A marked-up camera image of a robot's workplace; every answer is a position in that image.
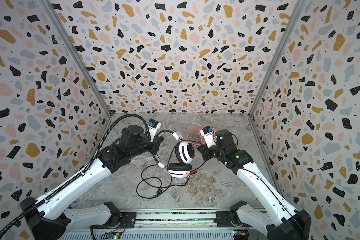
robotic arm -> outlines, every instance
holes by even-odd
[[[113,128],[118,121],[116,120],[110,128]],[[160,125],[161,123],[150,119],[147,124],[145,123],[145,133],[142,127],[136,125],[124,128],[121,137],[98,152],[97,158],[85,166],[85,170],[78,171],[57,188],[37,199],[32,197],[24,199],[20,203],[24,212],[0,232],[0,239],[22,216],[25,216],[35,240],[57,240],[67,232],[91,225],[114,228],[121,224],[122,228],[126,228],[127,223],[125,222],[125,225],[122,223],[122,219],[125,218],[122,214],[125,213],[121,213],[111,202],[79,210],[68,207],[97,182],[129,164],[132,157],[144,152],[157,155],[159,146],[164,140],[164,137],[155,136]],[[101,140],[99,147],[109,131]],[[206,144],[197,148],[203,160],[217,158],[225,167],[231,169],[249,186],[269,214],[256,211],[247,203],[240,201],[230,208],[232,224],[240,226],[247,223],[267,235],[268,239],[280,237],[307,239],[311,223],[309,215],[305,210],[298,212],[273,188],[251,156],[246,151],[236,148],[232,134],[228,130],[213,133],[212,128],[208,126],[200,133],[206,140]]]

metal corner frame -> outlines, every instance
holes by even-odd
[[[73,58],[73,61],[76,63],[77,67],[79,68],[79,71],[81,71],[81,73],[84,75],[84,78],[87,80],[87,84],[90,86],[92,93],[94,94],[95,98],[97,98],[97,101],[99,102],[100,106],[103,108],[106,117],[109,119],[111,117],[111,114],[107,106],[107,103],[105,102],[104,98],[101,96],[100,91],[97,89],[96,84],[92,81],[91,75],[89,74],[86,66],[81,60],[79,54],[77,53],[75,46],[70,41],[69,35],[65,30],[64,26],[62,25],[61,21],[59,20],[57,13],[53,9],[50,0],[39,0],[39,3],[43,8],[44,12],[47,14],[54,29],[58,32],[62,42],[66,46],[71,57]]]
[[[289,23],[288,23],[288,25],[287,25],[287,27],[285,29],[285,33],[284,33],[284,35],[283,35],[283,37],[282,37],[282,39],[280,41],[279,46],[276,49],[275,54],[273,55],[273,58],[271,60],[271,65],[269,66],[269,69],[268,69],[267,73],[264,76],[264,80],[260,85],[259,91],[256,94],[255,100],[254,100],[254,102],[252,104],[252,107],[250,109],[250,112],[248,114],[249,122],[250,122],[250,125],[251,125],[251,128],[252,128],[253,134],[254,134],[254,138],[255,138],[255,140],[257,142],[257,145],[259,147],[260,154],[263,157],[265,167],[266,167],[266,169],[268,171],[268,174],[269,174],[269,177],[271,179],[271,183],[275,187],[275,189],[279,192],[279,194],[281,194],[281,195],[283,195],[283,193],[281,191],[281,187],[278,184],[278,181],[276,180],[275,175],[273,174],[273,169],[272,169],[272,166],[270,165],[270,163],[268,161],[266,150],[264,148],[264,145],[260,141],[260,136],[257,134],[257,131],[256,131],[257,130],[257,128],[256,128],[257,124],[252,119],[252,116],[254,115],[254,113],[256,111],[256,108],[260,103],[261,96],[265,92],[266,87],[268,86],[268,84],[269,84],[269,82],[271,80],[271,76],[273,75],[273,72],[276,69],[276,66],[277,66],[277,64],[278,64],[278,62],[279,62],[279,60],[281,58],[281,55],[283,55],[283,50],[287,46],[289,37],[291,36],[293,30],[295,29],[295,25],[296,25],[300,15],[301,15],[301,12],[302,12],[304,6],[306,5],[306,2],[307,2],[307,0],[298,0],[297,1],[296,5],[295,5],[295,7],[294,7],[294,9],[292,11],[291,19],[290,19],[290,21],[289,21]]]

terrazzo pattern wallpaper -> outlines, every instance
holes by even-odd
[[[254,114],[310,239],[360,240],[360,1],[307,1]]]
[[[0,1],[0,230],[89,160],[105,118],[39,2]]]
[[[248,112],[293,0],[52,0],[112,112]]]

table surface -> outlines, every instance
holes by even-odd
[[[153,118],[162,123],[160,130],[175,129],[184,138],[188,130],[196,125],[210,125],[216,130],[228,129],[239,140],[238,149],[244,149],[254,159],[261,172],[269,180],[264,161],[259,147],[254,139],[249,125],[247,114],[154,114],[141,113],[146,121]],[[121,114],[112,117],[114,121]],[[119,122],[110,132],[103,147],[110,145],[121,136],[121,130],[129,125],[143,126],[138,118],[126,118]],[[170,133],[164,133],[163,143],[160,145],[159,156],[163,162],[167,162],[170,152],[177,142]],[[171,162],[178,162],[172,156]],[[193,169],[200,166],[203,160],[201,154],[195,149],[195,158],[191,163]],[[150,200],[143,199],[136,194],[136,186],[142,180],[141,171],[156,162],[147,152],[134,157],[130,164],[121,167],[114,174],[101,180],[92,188],[79,197],[71,207],[86,208],[111,201],[120,209],[136,208],[193,208],[193,207],[229,207],[240,200],[244,200],[252,207],[261,207],[253,192],[233,172],[227,169],[217,159],[207,161],[204,166],[191,176],[187,186],[170,187],[161,196]],[[145,177],[159,177],[164,186],[170,182],[170,175],[158,166],[150,167],[144,171]],[[172,183],[184,184],[185,179],[172,179]],[[142,183],[139,186],[139,194],[152,196],[157,189]]]

headphones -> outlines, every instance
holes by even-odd
[[[167,168],[169,175],[176,178],[187,177],[192,170],[192,165],[190,164],[195,157],[195,150],[193,146],[188,141],[182,141],[183,136],[179,132],[173,131],[173,137],[180,142],[176,143],[175,146],[175,155],[178,163],[170,163],[166,167],[161,161],[158,161],[157,155],[154,156],[154,159],[158,162],[158,166],[161,168]]]

